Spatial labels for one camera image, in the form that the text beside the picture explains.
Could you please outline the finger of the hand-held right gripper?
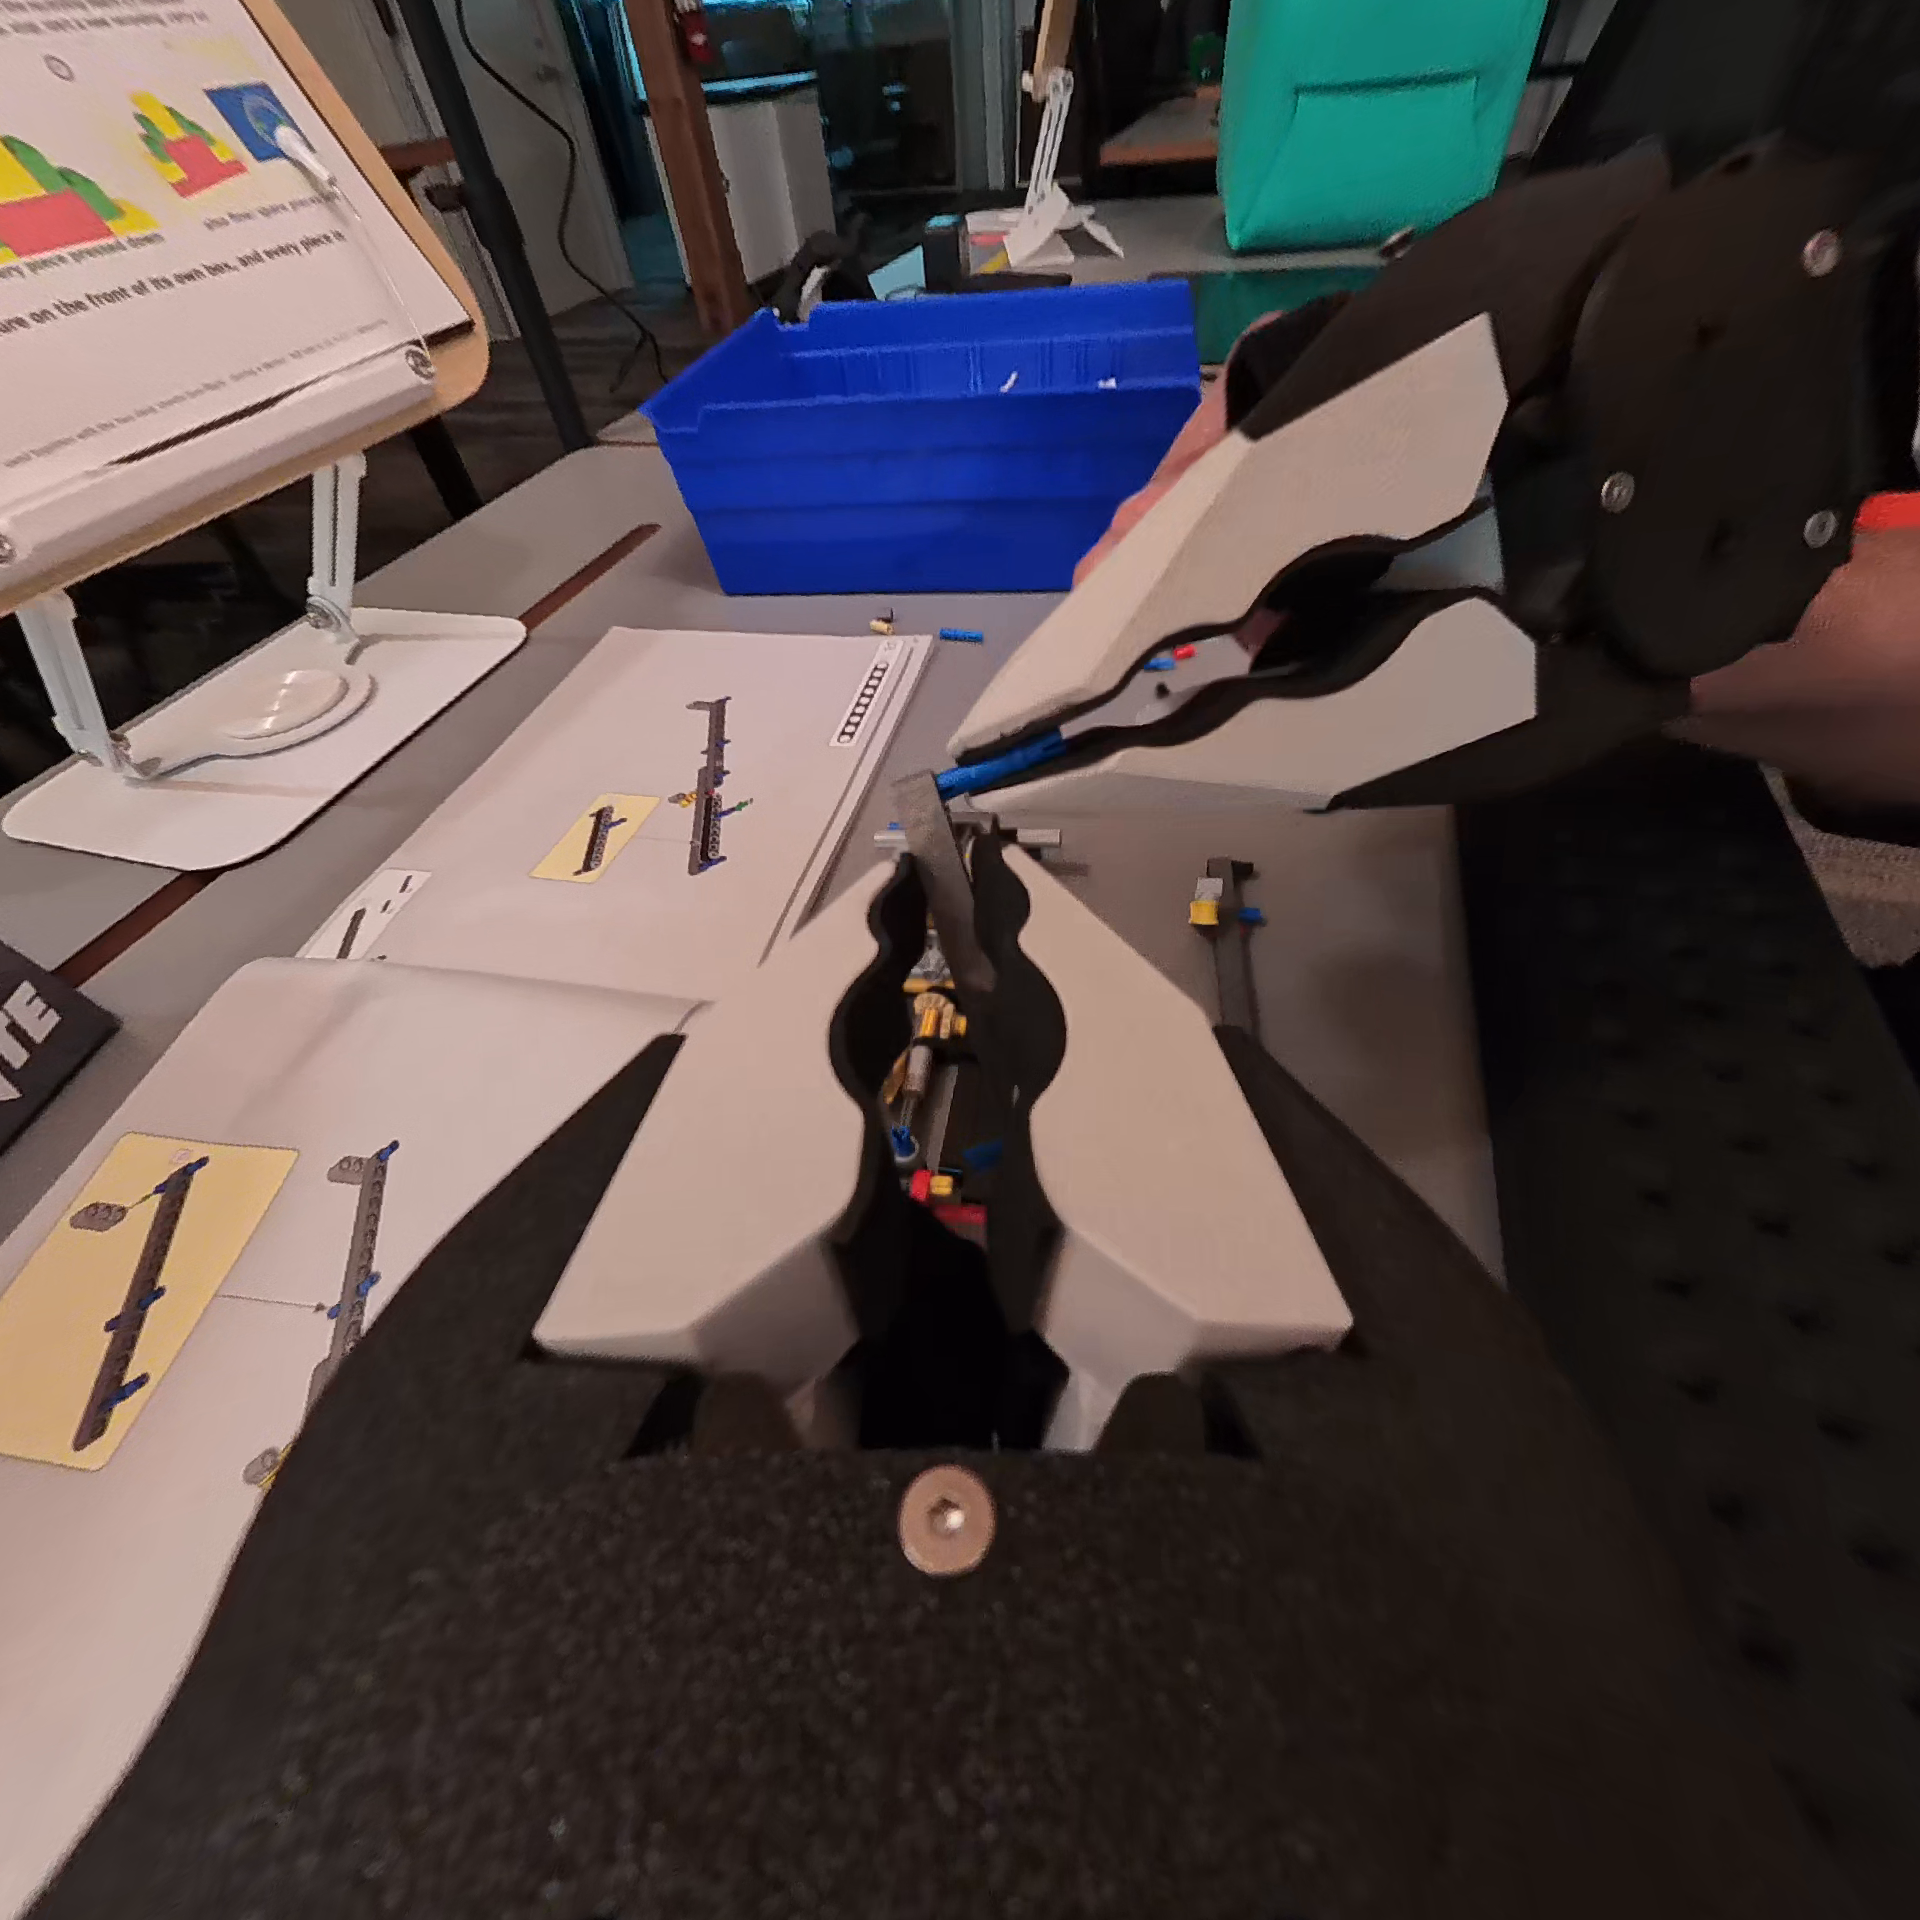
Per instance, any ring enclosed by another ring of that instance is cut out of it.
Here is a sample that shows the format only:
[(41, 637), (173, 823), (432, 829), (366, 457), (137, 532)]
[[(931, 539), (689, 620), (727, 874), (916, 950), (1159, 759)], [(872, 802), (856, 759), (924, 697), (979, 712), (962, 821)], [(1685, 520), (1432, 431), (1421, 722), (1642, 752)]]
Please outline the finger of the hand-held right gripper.
[(1333, 798), (1537, 715), (1537, 641), (1486, 599), (1458, 599), (1356, 686), (1324, 697), (1248, 697), (1209, 734), (1124, 727), (1093, 762), (1028, 784), (1037, 818), (1143, 818)]
[(997, 754), (1093, 712), (1174, 632), (1230, 632), (1288, 563), (1458, 523), (1505, 421), (1486, 310), (1309, 416), (1221, 431), (1015, 645), (949, 739)]

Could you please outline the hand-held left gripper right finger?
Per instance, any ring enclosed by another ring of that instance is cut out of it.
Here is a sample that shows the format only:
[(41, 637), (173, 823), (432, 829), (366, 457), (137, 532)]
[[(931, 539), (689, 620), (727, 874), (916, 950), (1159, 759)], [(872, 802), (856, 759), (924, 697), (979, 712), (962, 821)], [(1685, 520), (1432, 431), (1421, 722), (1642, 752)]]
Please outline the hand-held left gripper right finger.
[(1149, 1375), (1335, 1347), (1351, 1307), (1198, 1005), (1014, 841), (974, 855), (974, 930), (1041, 1054), (1015, 1067), (1056, 1223), (1036, 1329), (1071, 1372), (1041, 1443), (1093, 1449)]

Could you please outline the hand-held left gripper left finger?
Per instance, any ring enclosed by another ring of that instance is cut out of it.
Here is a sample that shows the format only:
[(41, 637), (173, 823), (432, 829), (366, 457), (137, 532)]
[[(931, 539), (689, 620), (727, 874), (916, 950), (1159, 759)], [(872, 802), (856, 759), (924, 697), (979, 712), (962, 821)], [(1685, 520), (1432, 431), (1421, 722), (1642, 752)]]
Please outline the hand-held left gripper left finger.
[(700, 1449), (856, 1443), (833, 1372), (951, 1279), (876, 1102), (922, 947), (924, 883), (885, 859), (696, 1016), (538, 1317), (543, 1358), (696, 1381)]

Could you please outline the long dark grey lego beam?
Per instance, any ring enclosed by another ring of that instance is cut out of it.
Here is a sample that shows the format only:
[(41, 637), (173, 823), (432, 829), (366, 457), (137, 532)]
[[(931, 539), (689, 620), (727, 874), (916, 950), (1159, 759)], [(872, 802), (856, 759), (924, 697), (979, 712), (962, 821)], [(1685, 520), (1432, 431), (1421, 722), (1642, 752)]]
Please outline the long dark grey lego beam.
[(896, 781), (896, 821), (924, 885), (924, 913), (932, 920), (957, 991), (970, 1001), (986, 1001), (997, 991), (997, 965), (979, 942), (974, 877), (949, 821), (949, 798), (931, 766)]

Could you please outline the blue lego pin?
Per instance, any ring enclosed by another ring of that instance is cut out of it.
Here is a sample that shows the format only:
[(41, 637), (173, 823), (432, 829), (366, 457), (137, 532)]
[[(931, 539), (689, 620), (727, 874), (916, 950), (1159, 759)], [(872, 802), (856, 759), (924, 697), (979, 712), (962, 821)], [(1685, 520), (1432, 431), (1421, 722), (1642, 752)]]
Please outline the blue lego pin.
[(1059, 734), (1037, 734), (1005, 754), (951, 762), (949, 774), (932, 775), (932, 788), (942, 802), (989, 793), (999, 784), (1024, 781), (1028, 774), (1048, 766), (1063, 752), (1071, 752), (1071, 743)]

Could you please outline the grey lego beam yellow piece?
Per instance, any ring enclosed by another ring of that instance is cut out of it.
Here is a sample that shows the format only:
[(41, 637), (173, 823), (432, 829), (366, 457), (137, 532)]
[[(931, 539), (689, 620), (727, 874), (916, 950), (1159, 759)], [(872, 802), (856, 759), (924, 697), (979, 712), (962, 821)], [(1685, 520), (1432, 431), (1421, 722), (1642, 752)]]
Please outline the grey lego beam yellow piece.
[(1262, 1038), (1251, 935), (1265, 927), (1248, 905), (1251, 866), (1214, 855), (1192, 885), (1185, 927), (1214, 956), (1218, 1023)]

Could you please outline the partly built lego chassis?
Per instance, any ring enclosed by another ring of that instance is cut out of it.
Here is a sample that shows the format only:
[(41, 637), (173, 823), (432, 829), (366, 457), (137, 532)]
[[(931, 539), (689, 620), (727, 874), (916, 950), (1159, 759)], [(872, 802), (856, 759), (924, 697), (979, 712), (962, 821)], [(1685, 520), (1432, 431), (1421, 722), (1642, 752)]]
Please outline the partly built lego chassis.
[[(1041, 1099), (1059, 1090), (1071, 1066), (1071, 1005), (1037, 950), (1052, 874), (997, 818), (962, 823), (949, 802), (949, 821), (974, 877), (974, 930), (997, 965), (997, 991), (986, 1001), (957, 991), (905, 845), (867, 918), (876, 965), (858, 978), (876, 1066), (866, 1090), (866, 1182), (872, 1219), (885, 1219), (876, 1229), (885, 1247), (964, 1247), (942, 1206), (974, 1206), (970, 1187), (986, 1177), (974, 1265), (1014, 1299), (1037, 1297), (1071, 1247), (1037, 1134)], [(924, 1150), (924, 1090), (942, 1067), (974, 1072), (974, 1107), (997, 1121), (989, 1134), (964, 1134), (970, 1146), (989, 1150), (986, 1170)]]

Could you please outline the lego set box yellow car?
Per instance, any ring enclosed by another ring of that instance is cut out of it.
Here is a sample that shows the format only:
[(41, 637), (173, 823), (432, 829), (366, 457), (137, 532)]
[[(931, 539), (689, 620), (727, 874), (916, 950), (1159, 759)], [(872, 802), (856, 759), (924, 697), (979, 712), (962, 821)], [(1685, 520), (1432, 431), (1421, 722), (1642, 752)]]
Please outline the lego set box yellow car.
[(118, 1035), (118, 1016), (80, 987), (0, 947), (0, 1146)]

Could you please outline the person's right hand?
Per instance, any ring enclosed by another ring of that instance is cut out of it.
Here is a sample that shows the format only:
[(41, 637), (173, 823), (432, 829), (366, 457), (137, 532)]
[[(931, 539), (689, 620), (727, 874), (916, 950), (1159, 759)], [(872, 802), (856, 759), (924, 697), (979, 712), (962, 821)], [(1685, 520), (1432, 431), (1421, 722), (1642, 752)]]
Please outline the person's right hand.
[(1226, 381), (1218, 377), (1214, 382), (1206, 382), (1198, 405), (1192, 410), (1157, 473), (1143, 481), (1143, 488), (1117, 505), (1102, 535), (1082, 555), (1082, 563), (1074, 563), (1074, 590), (1085, 590), (1093, 577), (1114, 559), (1140, 571), (1140, 581), (1159, 581), (1206, 517), (1206, 499), (1185, 481), (1185, 473), (1198, 467), (1198, 481), (1209, 481), (1218, 467), (1214, 445), (1221, 445), (1226, 435), (1230, 405)]

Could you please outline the teal felt bag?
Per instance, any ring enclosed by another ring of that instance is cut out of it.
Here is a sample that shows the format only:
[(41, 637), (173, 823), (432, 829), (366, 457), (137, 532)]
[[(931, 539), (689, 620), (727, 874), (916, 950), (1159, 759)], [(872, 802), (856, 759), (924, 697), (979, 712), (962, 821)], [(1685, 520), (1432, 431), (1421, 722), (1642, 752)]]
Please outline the teal felt bag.
[(1233, 254), (1429, 233), (1498, 188), (1542, 0), (1233, 0), (1218, 199)]

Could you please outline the white desk stand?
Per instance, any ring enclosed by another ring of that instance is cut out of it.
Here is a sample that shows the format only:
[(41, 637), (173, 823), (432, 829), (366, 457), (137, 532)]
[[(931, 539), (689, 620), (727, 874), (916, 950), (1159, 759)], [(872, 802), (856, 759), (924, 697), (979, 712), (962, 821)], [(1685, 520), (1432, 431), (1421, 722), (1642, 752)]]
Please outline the white desk stand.
[(1085, 207), (1074, 207), (1056, 179), (1063, 121), (1071, 121), (1071, 94), (1074, 94), (1071, 64), (1052, 64), (1048, 75), (1036, 71), (1024, 77), (1024, 92), (1041, 105), (1041, 119), (1037, 119), (1024, 207), (1020, 207), (1015, 222), (1010, 226), (999, 254), (989, 259), (989, 270), (1005, 270), (1005, 275), (1024, 270), (1063, 233), (1085, 233), (1094, 250), (1122, 259), (1122, 244), (1114, 238), (1114, 233)]

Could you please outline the open instruction booklet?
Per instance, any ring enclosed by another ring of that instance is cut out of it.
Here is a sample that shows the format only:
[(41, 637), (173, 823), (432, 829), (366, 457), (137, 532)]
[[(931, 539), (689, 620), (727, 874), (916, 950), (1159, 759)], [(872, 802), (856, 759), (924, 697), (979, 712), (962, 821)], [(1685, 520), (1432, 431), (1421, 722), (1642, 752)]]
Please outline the open instruction booklet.
[(931, 641), (612, 630), (288, 958), (3, 1174), (3, 1913), (427, 1253), (802, 920)]

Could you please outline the black dimpled mat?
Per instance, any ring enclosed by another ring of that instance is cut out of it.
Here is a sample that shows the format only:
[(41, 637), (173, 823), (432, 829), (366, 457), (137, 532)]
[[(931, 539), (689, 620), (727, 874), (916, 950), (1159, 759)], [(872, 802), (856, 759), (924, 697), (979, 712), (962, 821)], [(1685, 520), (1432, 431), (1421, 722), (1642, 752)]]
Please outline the black dimpled mat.
[(1503, 1265), (1846, 1914), (1920, 1913), (1914, 1079), (1738, 759), (1455, 818)]

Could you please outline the white cabinet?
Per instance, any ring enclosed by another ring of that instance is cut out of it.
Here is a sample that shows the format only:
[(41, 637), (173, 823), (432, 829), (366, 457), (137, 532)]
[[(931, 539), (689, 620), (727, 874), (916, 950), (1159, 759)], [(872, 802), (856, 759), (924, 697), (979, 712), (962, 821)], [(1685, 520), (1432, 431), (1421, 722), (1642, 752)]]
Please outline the white cabinet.
[(776, 281), (808, 234), (836, 226), (817, 71), (718, 77), (704, 94), (744, 275)]

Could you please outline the printed instruction sheet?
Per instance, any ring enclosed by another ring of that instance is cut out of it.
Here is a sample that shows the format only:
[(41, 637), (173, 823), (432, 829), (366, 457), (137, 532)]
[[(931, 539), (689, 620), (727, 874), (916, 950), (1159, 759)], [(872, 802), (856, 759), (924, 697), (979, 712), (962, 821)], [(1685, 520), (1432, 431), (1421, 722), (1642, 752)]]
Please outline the printed instruction sheet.
[(3, 505), (473, 329), (247, 6), (0, 7)]

